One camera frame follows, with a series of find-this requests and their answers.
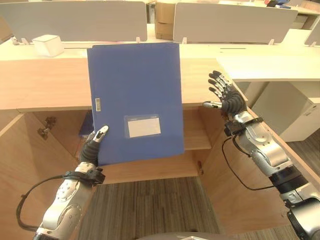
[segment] wooden cabinet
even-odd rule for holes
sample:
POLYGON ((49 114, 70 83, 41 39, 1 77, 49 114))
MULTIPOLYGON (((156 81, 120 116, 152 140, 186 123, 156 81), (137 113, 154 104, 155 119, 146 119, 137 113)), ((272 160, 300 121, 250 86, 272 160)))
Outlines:
MULTIPOLYGON (((1 113, 1 120, 8 121, 0 130, 2 232, 5 238, 31 239, 32 232, 20 229, 15 217, 20 196, 33 184, 76 167, 74 149, 75 144, 80 143, 78 132, 86 111, 1 113), (57 125, 44 140, 37 131, 44 127, 43 119, 51 116, 56 117, 57 125)), ((184 154, 104 166, 104 183, 199 176, 225 233, 289 224, 287 210, 276 189, 247 190, 228 169, 221 152, 226 136, 219 110, 186 108, 183 120, 184 154)), ((319 188, 320 178, 276 134, 274 136, 304 176, 319 188)), ((254 162, 231 143, 227 143, 225 150, 230 164, 247 185, 270 184, 254 162)), ((26 201, 22 220, 38 226, 60 183, 54 180, 35 190, 26 201)))
MULTIPOLYGON (((0 112, 1 120, 11 113, 0 112)), ((64 174, 77 162, 49 133, 44 140, 37 130, 44 126, 33 113, 17 114, 0 130, 0 225, 4 239, 32 239, 33 233, 18 227, 16 208, 34 184, 64 174)), ((26 224, 38 226, 47 207, 53 202, 61 180, 39 186, 26 200, 21 214, 26 224)))

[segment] cabinet door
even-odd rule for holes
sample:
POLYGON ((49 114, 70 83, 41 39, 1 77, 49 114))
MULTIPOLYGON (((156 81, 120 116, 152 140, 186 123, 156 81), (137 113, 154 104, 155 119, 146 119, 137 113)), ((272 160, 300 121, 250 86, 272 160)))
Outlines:
MULTIPOLYGON (((193 156, 202 162, 203 174, 200 179, 222 230, 227 234, 239 234, 290 224, 287 218, 288 209, 280 199, 277 189, 273 187, 259 191, 248 190, 228 168, 222 153, 222 144, 227 137, 223 131, 224 121, 220 111, 200 108, 200 114, 212 149, 207 155, 195 152, 193 156)), ((285 150, 303 176, 319 189, 320 177, 272 129, 264 122, 262 124, 273 134, 275 141, 285 150)), ((247 186, 261 188, 271 185, 268 177, 253 160, 240 152, 231 140, 225 144, 224 151, 232 169, 247 186)))
MULTIPOLYGON (((16 208, 30 187, 52 176, 74 170, 75 158, 51 135, 38 135, 44 126, 33 113, 18 114, 0 130, 0 226, 3 239, 32 239, 33 232, 18 226, 16 208)), ((21 213, 23 222, 39 226, 53 202, 61 180, 37 187, 27 198, 21 213)))

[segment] blue folder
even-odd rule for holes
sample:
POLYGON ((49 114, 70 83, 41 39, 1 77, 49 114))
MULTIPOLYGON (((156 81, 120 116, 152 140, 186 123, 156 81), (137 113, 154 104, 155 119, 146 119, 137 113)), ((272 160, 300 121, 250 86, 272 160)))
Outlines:
POLYGON ((99 165, 182 154, 179 44, 98 45, 87 55, 94 129, 109 126, 100 145, 99 165), (158 122, 160 132, 137 136, 133 123, 139 121, 141 127, 140 120, 158 122))

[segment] white box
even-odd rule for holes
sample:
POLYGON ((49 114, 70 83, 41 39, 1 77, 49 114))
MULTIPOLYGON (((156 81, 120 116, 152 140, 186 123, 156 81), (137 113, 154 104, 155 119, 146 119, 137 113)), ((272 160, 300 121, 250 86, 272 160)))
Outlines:
POLYGON ((35 50, 40 56, 55 57, 64 52, 64 46, 57 35, 42 35, 32 39, 35 50))

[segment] office desk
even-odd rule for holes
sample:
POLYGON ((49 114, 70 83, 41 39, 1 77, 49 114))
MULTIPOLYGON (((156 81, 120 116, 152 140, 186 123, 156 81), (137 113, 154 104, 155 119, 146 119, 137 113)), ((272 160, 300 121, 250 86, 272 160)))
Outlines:
MULTIPOLYGON (((293 52, 317 54, 317 50, 301 48, 293 52)), ((8 224, 4 237, 30 237, 30 233, 16 226, 14 218, 20 195, 35 182, 76 165, 79 129, 91 107, 85 51, 66 49, 57 57, 45 58, 36 56, 30 45, 0 45, 0 150, 4 153, 0 161, 1 174, 7 180, 2 182, 5 194, 0 194, 4 213, 1 220, 8 224), (51 116, 56 117, 56 124, 44 140, 37 131, 44 128, 46 118, 51 116)), ((105 183, 199 176, 226 233, 289 224, 283 217, 286 208, 277 190, 249 191, 232 175, 221 152, 226 136, 220 111, 200 106, 203 101, 218 100, 208 91, 207 83, 212 70, 226 73, 217 56, 256 56, 259 51, 268 56, 292 56, 281 45, 181 44, 185 153, 104 166, 105 183)), ((276 134, 274 137, 304 176, 320 189, 320 178, 276 134)), ((270 184, 254 162, 230 143, 226 145, 226 154, 246 184, 270 184)), ((29 220, 41 221, 44 209, 53 199, 51 189, 46 187, 37 193, 32 210, 25 213, 29 220)))

